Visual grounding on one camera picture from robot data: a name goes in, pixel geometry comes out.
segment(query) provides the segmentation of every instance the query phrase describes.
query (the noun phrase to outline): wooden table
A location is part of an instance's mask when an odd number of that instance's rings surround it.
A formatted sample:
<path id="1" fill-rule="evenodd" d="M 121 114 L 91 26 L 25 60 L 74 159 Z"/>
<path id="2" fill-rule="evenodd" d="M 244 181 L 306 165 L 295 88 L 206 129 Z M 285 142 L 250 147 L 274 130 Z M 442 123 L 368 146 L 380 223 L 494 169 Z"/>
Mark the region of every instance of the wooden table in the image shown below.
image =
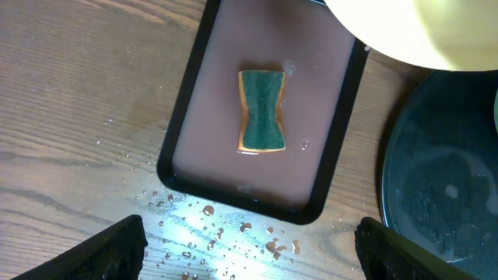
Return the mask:
<path id="1" fill-rule="evenodd" d="M 353 231 L 366 215 L 380 218 L 374 181 L 384 125 L 428 71 L 371 51 L 316 222 L 295 226 L 184 196 L 163 187 L 155 165 L 203 7 L 202 0 L 0 3 L 1 279 L 130 214 L 143 217 L 149 241 L 143 279 L 363 278 Z M 201 213 L 206 205 L 214 216 Z M 242 222 L 252 228 L 240 233 Z M 222 239 L 208 250 L 220 228 Z M 281 256 L 265 248 L 274 238 L 286 247 Z"/>

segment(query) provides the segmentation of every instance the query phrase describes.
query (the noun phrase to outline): wet wood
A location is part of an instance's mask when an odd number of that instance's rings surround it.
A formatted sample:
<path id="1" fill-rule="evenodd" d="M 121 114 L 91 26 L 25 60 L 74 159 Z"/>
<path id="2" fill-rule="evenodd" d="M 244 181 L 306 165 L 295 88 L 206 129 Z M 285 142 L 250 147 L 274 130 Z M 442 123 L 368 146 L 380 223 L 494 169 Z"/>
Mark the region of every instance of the wet wood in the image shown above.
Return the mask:
<path id="1" fill-rule="evenodd" d="M 379 140 L 393 106 L 427 71 L 372 51 L 328 203 L 313 224 L 185 196 L 163 188 L 155 161 L 203 7 L 0 3 L 0 279 L 130 214 L 143 217 L 149 241 L 143 279 L 363 278 L 353 231 L 365 215 L 380 217 Z"/>

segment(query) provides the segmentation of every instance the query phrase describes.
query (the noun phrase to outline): green scrubbing pad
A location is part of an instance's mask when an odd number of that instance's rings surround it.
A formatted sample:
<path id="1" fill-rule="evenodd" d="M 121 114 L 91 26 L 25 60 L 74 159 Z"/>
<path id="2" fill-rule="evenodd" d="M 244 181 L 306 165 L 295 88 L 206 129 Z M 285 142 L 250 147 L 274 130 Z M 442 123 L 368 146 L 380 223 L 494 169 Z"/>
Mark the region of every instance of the green scrubbing pad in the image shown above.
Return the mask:
<path id="1" fill-rule="evenodd" d="M 239 72 L 242 104 L 239 150 L 274 152 L 286 148 L 279 106 L 285 79 L 283 72 Z"/>

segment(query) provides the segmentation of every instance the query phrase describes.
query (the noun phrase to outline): rectangular tray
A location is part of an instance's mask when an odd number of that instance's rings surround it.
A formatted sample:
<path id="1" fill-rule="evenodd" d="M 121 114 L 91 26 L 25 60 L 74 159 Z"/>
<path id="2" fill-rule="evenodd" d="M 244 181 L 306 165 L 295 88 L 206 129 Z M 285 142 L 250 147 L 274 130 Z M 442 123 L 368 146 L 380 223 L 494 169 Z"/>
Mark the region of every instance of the rectangular tray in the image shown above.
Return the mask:
<path id="1" fill-rule="evenodd" d="M 172 161 L 185 114 L 187 113 L 188 104 L 190 103 L 198 72 L 201 68 L 202 59 L 209 42 L 221 1 L 222 0 L 208 0 L 206 2 L 205 10 L 202 15 L 158 159 L 158 176 L 166 186 L 175 191 L 218 201 L 223 204 L 232 205 L 295 224 L 308 224 L 313 222 L 320 216 L 326 202 L 328 190 L 335 171 L 335 165 L 342 147 L 352 107 L 355 102 L 356 92 L 368 55 L 368 52 L 365 51 L 365 44 L 359 40 L 355 40 L 353 44 L 335 113 L 328 130 L 327 140 L 314 179 L 310 200 L 303 208 L 283 208 L 282 206 L 272 205 L 268 202 L 237 196 L 229 191 L 221 191 L 215 187 L 210 187 L 207 183 L 186 181 L 175 176 Z"/>

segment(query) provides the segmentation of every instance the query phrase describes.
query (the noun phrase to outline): cream-colored plate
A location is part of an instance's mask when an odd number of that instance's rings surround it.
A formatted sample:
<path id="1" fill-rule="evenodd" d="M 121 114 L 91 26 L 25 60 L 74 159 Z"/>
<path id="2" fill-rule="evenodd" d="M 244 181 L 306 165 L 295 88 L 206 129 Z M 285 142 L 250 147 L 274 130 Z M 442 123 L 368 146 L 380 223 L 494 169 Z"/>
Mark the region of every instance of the cream-colored plate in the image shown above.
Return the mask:
<path id="1" fill-rule="evenodd" d="M 325 0 L 357 38 L 392 58 L 455 71 L 498 69 L 498 0 Z"/>

